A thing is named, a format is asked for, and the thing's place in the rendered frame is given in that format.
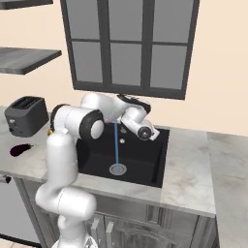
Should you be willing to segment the black sink basin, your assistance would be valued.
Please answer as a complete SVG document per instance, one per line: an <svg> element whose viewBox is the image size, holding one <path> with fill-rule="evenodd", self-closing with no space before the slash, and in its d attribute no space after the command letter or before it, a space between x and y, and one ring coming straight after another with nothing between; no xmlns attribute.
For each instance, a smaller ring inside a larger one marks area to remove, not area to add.
<svg viewBox="0 0 248 248"><path fill-rule="evenodd" d="M170 131L159 129L155 140L140 140L119 124L118 159L115 159L114 125L109 123L99 139L77 141L78 171L140 185L161 188Z"/></svg>

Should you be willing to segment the purple eggplant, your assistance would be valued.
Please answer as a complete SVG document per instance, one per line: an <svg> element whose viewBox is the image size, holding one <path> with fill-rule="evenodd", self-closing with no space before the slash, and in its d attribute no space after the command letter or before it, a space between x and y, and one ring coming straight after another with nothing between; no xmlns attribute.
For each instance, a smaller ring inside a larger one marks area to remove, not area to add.
<svg viewBox="0 0 248 248"><path fill-rule="evenodd" d="M19 156L20 154L22 154L23 152L31 149L33 147L32 144L30 143L25 143L25 144L19 144L19 145L16 145L14 146L11 150L10 150L10 154L13 156L13 157L17 157Z"/></svg>

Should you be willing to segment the blue water stream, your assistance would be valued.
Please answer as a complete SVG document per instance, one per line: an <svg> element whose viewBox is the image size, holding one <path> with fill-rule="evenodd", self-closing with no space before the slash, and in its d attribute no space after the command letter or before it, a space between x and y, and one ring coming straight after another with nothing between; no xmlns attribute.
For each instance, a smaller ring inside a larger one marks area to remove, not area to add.
<svg viewBox="0 0 248 248"><path fill-rule="evenodd" d="M115 151L115 168L118 171L118 129L117 120L114 121L114 151Z"/></svg>

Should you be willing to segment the dark framed window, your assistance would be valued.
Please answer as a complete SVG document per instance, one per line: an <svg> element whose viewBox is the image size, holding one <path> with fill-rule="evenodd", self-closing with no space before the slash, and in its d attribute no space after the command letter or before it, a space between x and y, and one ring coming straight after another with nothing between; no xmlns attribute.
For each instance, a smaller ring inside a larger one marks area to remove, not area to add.
<svg viewBox="0 0 248 248"><path fill-rule="evenodd" d="M75 90L183 100L200 0L60 0Z"/></svg>

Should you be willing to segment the grey cabinet door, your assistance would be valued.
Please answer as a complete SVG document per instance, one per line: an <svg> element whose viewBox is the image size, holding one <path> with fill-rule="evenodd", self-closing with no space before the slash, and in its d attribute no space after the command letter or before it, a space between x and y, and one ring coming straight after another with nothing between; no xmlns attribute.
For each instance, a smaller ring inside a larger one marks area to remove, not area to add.
<svg viewBox="0 0 248 248"><path fill-rule="evenodd" d="M113 248L190 248L198 216L175 210L159 214L159 222L139 222L106 215L114 223Z"/></svg>
<svg viewBox="0 0 248 248"><path fill-rule="evenodd" d="M96 211L94 213L93 217L86 222L86 228L87 228L89 234L91 235L91 225L94 221L94 218L98 218L100 220L99 227L98 227L98 237L99 237L98 247L99 248L106 248L105 219L104 219L104 215L101 212Z"/></svg>

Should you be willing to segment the dark grey toaster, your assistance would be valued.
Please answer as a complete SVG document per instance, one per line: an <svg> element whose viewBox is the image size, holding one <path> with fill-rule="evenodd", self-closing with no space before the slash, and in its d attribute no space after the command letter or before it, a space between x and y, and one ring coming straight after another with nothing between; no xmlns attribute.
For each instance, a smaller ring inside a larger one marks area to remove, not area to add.
<svg viewBox="0 0 248 248"><path fill-rule="evenodd" d="M46 101L42 97L23 96L6 108L5 117L13 136L32 137L48 122Z"/></svg>

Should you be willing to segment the grey dishwasher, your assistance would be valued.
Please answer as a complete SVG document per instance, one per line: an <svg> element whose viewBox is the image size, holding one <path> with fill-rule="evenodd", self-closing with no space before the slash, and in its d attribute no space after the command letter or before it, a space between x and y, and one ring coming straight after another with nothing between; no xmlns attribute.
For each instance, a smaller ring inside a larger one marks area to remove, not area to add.
<svg viewBox="0 0 248 248"><path fill-rule="evenodd" d="M40 245L15 181L0 174L0 235L22 244Z"/></svg>

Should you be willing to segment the grey wall shelf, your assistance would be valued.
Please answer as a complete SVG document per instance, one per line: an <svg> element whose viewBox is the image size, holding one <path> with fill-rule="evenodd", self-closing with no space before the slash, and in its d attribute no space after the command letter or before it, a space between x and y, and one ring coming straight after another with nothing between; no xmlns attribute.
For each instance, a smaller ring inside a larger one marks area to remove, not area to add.
<svg viewBox="0 0 248 248"><path fill-rule="evenodd" d="M52 4L53 0L0 0L0 10L12 10Z"/></svg>
<svg viewBox="0 0 248 248"><path fill-rule="evenodd" d="M0 47L0 74L26 75L61 54L54 49Z"/></svg>

